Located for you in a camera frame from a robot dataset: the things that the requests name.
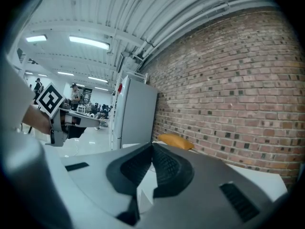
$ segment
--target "ceiling beam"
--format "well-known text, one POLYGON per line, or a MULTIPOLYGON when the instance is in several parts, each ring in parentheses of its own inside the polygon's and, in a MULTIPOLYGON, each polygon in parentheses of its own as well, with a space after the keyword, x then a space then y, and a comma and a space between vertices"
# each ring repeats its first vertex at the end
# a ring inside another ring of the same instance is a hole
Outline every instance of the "ceiling beam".
MULTIPOLYGON (((28 45, 23 41, 23 40, 20 40, 19 41, 19 44, 18 44, 18 47, 27 55, 29 56, 31 59, 34 59, 35 57, 35 53, 32 53, 31 50, 29 49, 28 45)), ((44 64, 41 64, 39 62, 40 60, 36 61, 40 66, 42 66, 46 71, 50 72, 51 74, 53 75, 56 75, 56 72, 50 68, 50 67, 47 67, 46 65, 44 64)))
MULTIPOLYGON (((94 65, 97 67, 101 67, 104 69, 109 69, 109 65, 106 63, 100 63, 97 61, 89 60, 89 59, 83 59, 78 57, 70 57, 70 56, 63 56, 63 55, 50 55, 50 54, 43 54, 43 53, 37 53, 35 54, 35 57, 32 58, 33 60, 39 60, 39 59, 47 59, 47 60, 54 60, 54 61, 67 61, 72 63, 83 63, 83 64, 89 64, 94 65)), ((116 67, 110 66, 111 71, 116 71, 116 67)))
POLYGON ((63 29, 69 29, 68 31, 73 34, 73 32, 93 32, 97 34, 106 34, 109 36, 115 36, 120 40, 126 41, 131 43, 132 45, 140 47, 144 41, 140 38, 133 36, 127 32, 117 30, 115 28, 95 24, 92 22, 85 22, 85 21, 48 21, 48 22, 41 22, 38 24, 28 25, 25 29, 24 33, 26 35, 30 35, 32 31, 41 31, 41 30, 50 30, 52 31, 62 31, 63 29))

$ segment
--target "brick wall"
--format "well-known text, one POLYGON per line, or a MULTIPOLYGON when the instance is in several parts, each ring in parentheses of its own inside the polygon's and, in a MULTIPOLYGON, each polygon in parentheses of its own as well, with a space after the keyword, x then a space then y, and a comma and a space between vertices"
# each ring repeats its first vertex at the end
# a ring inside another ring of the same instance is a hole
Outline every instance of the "brick wall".
POLYGON ((196 28, 141 70, 159 91, 153 139, 175 133, 201 153, 293 184, 305 157, 304 61, 271 8, 196 28))

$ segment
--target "person's arm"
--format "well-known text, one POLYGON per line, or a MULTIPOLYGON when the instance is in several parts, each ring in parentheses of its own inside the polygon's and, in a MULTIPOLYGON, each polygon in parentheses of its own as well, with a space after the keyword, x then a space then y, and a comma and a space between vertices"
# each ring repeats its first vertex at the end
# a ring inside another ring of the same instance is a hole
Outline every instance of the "person's arm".
POLYGON ((44 134, 50 135, 51 124, 49 121, 49 117, 32 105, 29 106, 27 112, 23 117, 22 122, 24 124, 34 127, 35 129, 41 131, 44 134))

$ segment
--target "cable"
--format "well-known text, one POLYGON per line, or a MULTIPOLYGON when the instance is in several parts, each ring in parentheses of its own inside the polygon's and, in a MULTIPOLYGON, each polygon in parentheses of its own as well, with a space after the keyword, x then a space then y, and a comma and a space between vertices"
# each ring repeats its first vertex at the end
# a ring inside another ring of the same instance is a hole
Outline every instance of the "cable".
POLYGON ((74 144, 75 146, 76 146, 76 154, 75 155, 73 155, 73 156, 76 156, 77 154, 78 154, 78 147, 77 147, 77 145, 76 144, 74 144))

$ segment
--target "table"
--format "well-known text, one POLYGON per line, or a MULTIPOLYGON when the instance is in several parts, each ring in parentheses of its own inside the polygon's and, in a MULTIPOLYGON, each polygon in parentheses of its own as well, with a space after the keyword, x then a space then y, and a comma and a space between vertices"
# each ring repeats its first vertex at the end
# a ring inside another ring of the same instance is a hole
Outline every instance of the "table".
POLYGON ((77 106, 77 112, 79 112, 79 109, 81 109, 80 113, 83 115, 85 114, 86 106, 78 105, 77 106))

